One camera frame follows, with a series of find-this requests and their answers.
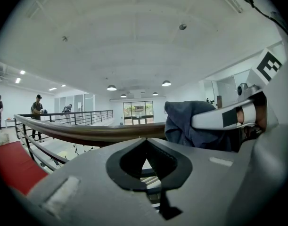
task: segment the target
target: gray towel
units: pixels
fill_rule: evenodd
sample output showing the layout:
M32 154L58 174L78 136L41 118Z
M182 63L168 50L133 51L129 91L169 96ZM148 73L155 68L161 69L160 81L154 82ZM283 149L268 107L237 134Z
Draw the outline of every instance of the gray towel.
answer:
M205 101L166 102L168 114L165 135L170 142L204 149L231 151L230 139L225 131L194 129L191 127L193 115L215 110Z

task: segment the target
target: doorway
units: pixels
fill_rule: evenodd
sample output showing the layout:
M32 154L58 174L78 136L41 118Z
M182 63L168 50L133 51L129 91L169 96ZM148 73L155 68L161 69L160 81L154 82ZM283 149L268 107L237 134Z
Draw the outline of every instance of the doorway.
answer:
M153 101L126 102L123 109L125 125L154 123Z

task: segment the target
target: recessed light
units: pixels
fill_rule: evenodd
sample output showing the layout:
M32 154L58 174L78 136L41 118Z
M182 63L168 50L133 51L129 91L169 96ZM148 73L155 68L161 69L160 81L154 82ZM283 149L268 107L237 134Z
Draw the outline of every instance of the recessed light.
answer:
M170 86L171 85L171 82L170 81L164 81L162 86Z
M116 90L116 87L114 85L109 85L107 87L107 90L114 91L114 90Z

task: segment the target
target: red floor mat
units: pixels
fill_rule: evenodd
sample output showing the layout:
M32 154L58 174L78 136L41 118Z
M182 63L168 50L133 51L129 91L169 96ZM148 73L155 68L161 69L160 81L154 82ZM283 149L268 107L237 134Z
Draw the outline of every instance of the red floor mat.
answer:
M0 174L8 186L24 195L47 176L37 163L27 154L20 142L0 146Z

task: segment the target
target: black railing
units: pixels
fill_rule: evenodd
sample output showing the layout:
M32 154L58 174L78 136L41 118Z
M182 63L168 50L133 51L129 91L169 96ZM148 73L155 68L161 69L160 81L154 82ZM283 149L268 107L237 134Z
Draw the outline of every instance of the black railing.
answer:
M59 120L66 120L65 118L54 119L55 116L74 115L73 120L63 123L57 123ZM38 152L34 151L30 144L33 144L40 151L45 153L55 164L65 164L68 160L63 158L47 148L43 147L38 140L33 136L38 133L46 135L44 138L52 137L66 142L76 143L79 145L90 145L104 147L117 142L135 139L139 137L165 137L165 124L145 124L136 126L89 126L94 123L113 118L113 111L95 111L95 112L75 112L75 113L54 113L54 114L40 114L40 117L48 116L48 120L34 120L34 114L14 115L15 129L17 138L23 145L26 145L31 158L35 161L35 157L41 162L43 166L48 167L52 171L56 168L44 160ZM35 130L37 134L28 134L28 131Z
M40 117L43 120L40 121L49 121L49 122L59 122L59 124L73 124L73 125L85 125L90 126L98 122L102 122L104 120L108 120L113 118L113 110L108 111L90 111L90 112L71 112L71 113L51 113L51 114L21 114L18 115L18 117L28 118L28 117ZM41 161L41 163L45 166L47 166L49 169L54 171L56 168L50 165L48 162L42 159L42 157L35 152L31 147L30 144L33 144L35 147L37 147L40 151L44 152L46 155L48 155L51 159L54 161L57 161L59 163L65 164L68 160L66 158L62 158L58 156L57 154L54 154L50 150L44 148L41 146L38 141L47 139L51 136L42 137L41 139L35 140L34 137L37 136L39 133L41 133L41 130L38 128L26 128L26 124L22 122L23 120L17 119L17 115L15 115L15 130L16 135L19 140L21 140L23 145L26 145L31 158L35 161L34 156ZM35 129L38 133L35 134L28 134L28 131Z
M102 122L113 118L113 110L107 111L86 111L86 112L69 112L69 113L52 113L52 114L21 114L24 117L44 117L44 121L60 122L62 124L74 124L90 126L97 122Z

